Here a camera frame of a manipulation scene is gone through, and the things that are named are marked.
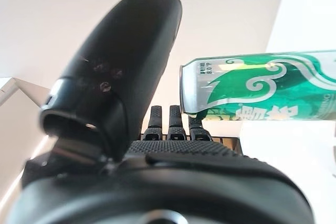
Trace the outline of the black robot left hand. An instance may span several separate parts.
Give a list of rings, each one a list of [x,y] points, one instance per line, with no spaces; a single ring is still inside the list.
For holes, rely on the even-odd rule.
[[[180,0],[121,0],[95,27],[41,107],[57,142],[26,162],[7,223],[314,223],[267,163],[210,140],[141,140],[181,17]]]

